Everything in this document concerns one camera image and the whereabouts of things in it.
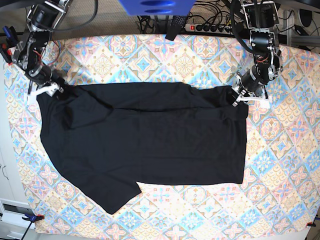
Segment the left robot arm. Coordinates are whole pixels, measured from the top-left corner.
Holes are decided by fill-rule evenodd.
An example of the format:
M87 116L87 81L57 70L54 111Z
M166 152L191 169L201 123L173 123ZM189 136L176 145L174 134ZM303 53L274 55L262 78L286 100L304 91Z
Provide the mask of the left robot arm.
M236 73L237 82L230 92L230 103L236 107L241 102L259 102L269 108L271 99L266 86L283 70L278 38L279 16L272 0L232 0L230 3L231 30L240 45L253 56L253 66L245 74ZM248 46L236 27L235 14L243 11L246 27L249 30Z

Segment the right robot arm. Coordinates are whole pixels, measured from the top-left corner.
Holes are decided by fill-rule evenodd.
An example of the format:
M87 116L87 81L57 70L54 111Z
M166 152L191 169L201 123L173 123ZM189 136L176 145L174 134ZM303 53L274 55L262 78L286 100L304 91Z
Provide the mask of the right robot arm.
M52 32L64 19L70 0L46 0L33 5L27 14L27 28L16 45L12 62L30 80L28 95L47 93L50 97L66 97L65 80L43 62L43 54Z

